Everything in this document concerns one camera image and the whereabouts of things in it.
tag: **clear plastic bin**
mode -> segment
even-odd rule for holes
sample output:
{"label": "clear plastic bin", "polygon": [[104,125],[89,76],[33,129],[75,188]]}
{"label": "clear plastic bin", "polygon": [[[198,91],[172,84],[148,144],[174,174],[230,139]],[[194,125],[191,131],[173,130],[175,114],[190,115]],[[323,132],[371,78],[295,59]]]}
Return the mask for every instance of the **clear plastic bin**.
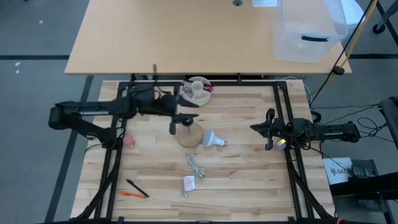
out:
{"label": "clear plastic bin", "polygon": [[277,0],[272,33],[276,59],[316,63],[348,30],[339,0]]}

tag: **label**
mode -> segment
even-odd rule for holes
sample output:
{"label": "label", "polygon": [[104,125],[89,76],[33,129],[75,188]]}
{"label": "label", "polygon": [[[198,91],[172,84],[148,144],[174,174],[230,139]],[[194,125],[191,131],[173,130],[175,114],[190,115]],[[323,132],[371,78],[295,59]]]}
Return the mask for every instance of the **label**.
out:
{"label": "label", "polygon": [[184,190],[186,192],[190,190],[195,190],[195,176],[184,177]]}

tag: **butcher block table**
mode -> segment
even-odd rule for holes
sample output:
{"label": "butcher block table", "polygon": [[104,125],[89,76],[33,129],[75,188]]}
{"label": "butcher block table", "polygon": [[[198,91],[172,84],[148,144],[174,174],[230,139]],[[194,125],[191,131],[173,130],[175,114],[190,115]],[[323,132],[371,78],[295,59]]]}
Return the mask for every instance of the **butcher block table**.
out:
{"label": "butcher block table", "polygon": [[[287,83],[294,117],[310,119],[302,81]],[[119,82],[103,82],[99,100],[114,99],[118,85]],[[179,108],[181,113],[199,114],[195,121],[203,129],[214,129],[217,136],[229,143],[226,147],[208,149],[201,144],[194,149],[180,146],[175,136],[169,134],[169,117],[138,114],[130,119],[126,132],[134,136],[136,145],[123,147],[113,220],[120,216],[141,221],[284,221],[288,216],[294,217],[284,152],[265,151],[267,139],[249,127],[262,123],[269,108],[275,109],[271,86],[216,86],[205,106]],[[111,117],[98,116],[94,124],[109,127]],[[90,141],[89,146],[98,143]],[[98,190],[105,151],[100,146],[87,151],[71,217],[80,214]],[[206,177],[197,179],[197,189],[185,198],[180,191],[180,180],[194,175],[187,167],[187,154],[195,156]],[[303,150],[302,156],[310,190],[333,214],[335,208],[321,155]],[[126,179],[134,181],[150,197],[119,194],[119,190],[139,194]],[[306,216],[300,190],[299,194]],[[107,201],[105,196],[102,217]]]}
{"label": "butcher block table", "polygon": [[[91,0],[65,73],[327,75],[343,47],[318,63],[276,60],[274,7],[244,0]],[[321,6],[301,0],[302,7]],[[340,63],[346,58],[343,54]],[[346,74],[352,73],[348,63]]]}

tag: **gray cable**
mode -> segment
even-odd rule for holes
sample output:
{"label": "gray cable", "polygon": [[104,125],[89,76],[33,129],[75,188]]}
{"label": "gray cable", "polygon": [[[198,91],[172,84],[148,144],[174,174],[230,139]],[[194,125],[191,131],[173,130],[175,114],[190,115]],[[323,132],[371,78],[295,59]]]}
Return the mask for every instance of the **gray cable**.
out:
{"label": "gray cable", "polygon": [[182,193],[182,195],[184,195],[185,198],[188,198],[188,194],[184,189],[184,180],[180,180],[180,191]]}
{"label": "gray cable", "polygon": [[201,170],[198,166],[198,164],[195,162],[195,159],[193,158],[193,155],[187,155],[187,165],[189,168],[193,169],[195,171],[196,175],[195,177],[197,178],[205,178],[205,172]]}
{"label": "gray cable", "polygon": [[[284,77],[284,78],[282,78],[283,80],[298,80],[298,78],[295,78],[295,77]],[[312,103],[312,101],[313,101],[313,98],[312,98],[312,95],[311,95],[311,91],[310,91],[310,89],[305,85],[305,83],[303,82],[303,84],[304,84],[304,88],[305,88],[305,90],[307,91],[307,93],[308,93],[308,95],[310,96],[310,99],[309,99],[309,103],[311,104]]]}

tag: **floor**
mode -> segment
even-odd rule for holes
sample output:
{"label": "floor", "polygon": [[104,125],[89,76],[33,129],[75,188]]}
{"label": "floor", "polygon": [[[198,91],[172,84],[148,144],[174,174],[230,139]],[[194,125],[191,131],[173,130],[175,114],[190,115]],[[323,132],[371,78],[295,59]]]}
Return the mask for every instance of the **floor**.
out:
{"label": "floor", "polygon": [[[387,9],[393,0],[380,0]],[[369,0],[360,0],[365,8]],[[68,55],[83,19],[88,0],[0,0],[0,55]],[[374,35],[374,15],[359,39],[355,54],[397,54],[390,33]],[[391,19],[398,29],[398,16]],[[313,107],[368,105],[397,95],[398,63],[392,60],[350,60],[353,74],[327,85]],[[66,61],[0,61],[0,220],[4,223],[40,223],[49,207],[55,181],[70,135],[47,126],[49,109],[56,102],[78,101],[86,77],[66,76]],[[316,90],[325,77],[307,77]],[[126,76],[95,77],[89,100],[98,97],[102,80],[126,80]],[[351,109],[318,110],[329,121]],[[341,119],[341,122],[368,117],[377,124],[384,118],[376,108]],[[391,138],[388,129],[378,136]],[[72,209],[86,140],[79,137],[58,206],[56,220],[67,220]],[[381,174],[398,171],[398,150],[390,142],[364,138],[357,144],[326,142],[323,150],[331,157],[374,159]],[[354,200],[336,198],[337,213],[353,221],[384,223],[381,213],[359,208]],[[390,202],[398,214],[398,203]]]}

